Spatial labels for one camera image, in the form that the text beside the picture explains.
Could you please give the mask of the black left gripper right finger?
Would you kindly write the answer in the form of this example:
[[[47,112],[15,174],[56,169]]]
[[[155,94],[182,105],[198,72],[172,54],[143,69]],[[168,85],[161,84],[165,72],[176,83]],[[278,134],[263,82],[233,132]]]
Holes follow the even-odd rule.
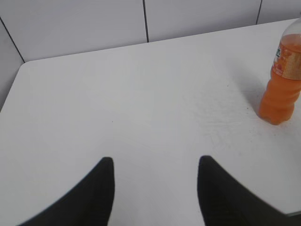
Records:
[[[232,177],[211,156],[199,159],[198,202],[206,226],[299,226]]]

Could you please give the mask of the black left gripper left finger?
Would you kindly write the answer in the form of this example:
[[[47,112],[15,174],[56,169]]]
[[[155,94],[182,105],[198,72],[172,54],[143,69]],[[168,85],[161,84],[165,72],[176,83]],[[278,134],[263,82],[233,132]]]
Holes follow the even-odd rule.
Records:
[[[68,193],[23,226],[106,226],[115,195],[114,163],[102,158]]]

